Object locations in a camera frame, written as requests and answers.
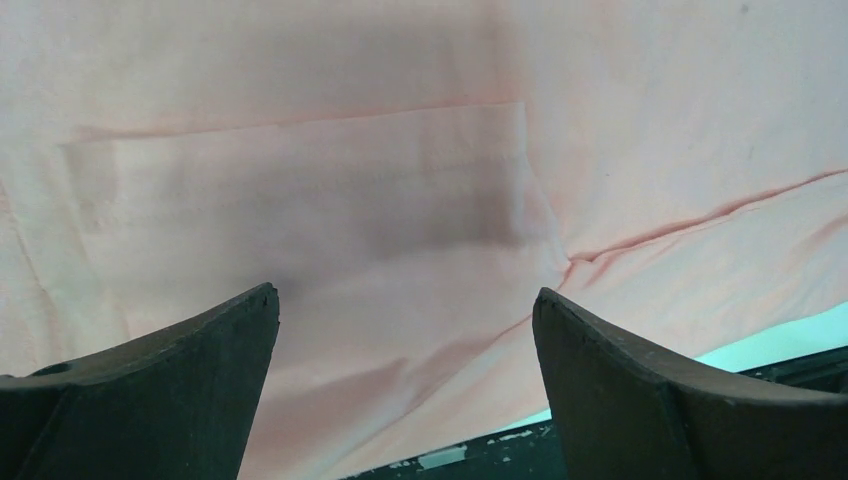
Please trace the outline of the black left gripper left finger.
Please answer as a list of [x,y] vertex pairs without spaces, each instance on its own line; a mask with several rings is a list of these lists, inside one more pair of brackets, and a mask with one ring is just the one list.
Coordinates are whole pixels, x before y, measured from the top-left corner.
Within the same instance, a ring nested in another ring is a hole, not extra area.
[[279,329],[264,283],[107,350],[1,379],[5,479],[234,479]]

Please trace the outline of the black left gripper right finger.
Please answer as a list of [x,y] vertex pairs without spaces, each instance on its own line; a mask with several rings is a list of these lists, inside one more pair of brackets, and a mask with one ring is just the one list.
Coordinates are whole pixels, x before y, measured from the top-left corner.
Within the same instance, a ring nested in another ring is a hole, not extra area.
[[542,289],[532,330],[571,479],[843,479],[847,397],[717,369]]

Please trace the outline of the pink t shirt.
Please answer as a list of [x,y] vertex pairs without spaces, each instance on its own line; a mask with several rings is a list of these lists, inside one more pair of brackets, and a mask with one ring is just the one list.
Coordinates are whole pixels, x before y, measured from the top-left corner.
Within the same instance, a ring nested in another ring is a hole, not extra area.
[[2,372],[264,282],[244,479],[543,411],[543,287],[693,357],[839,305],[847,5],[3,2]]

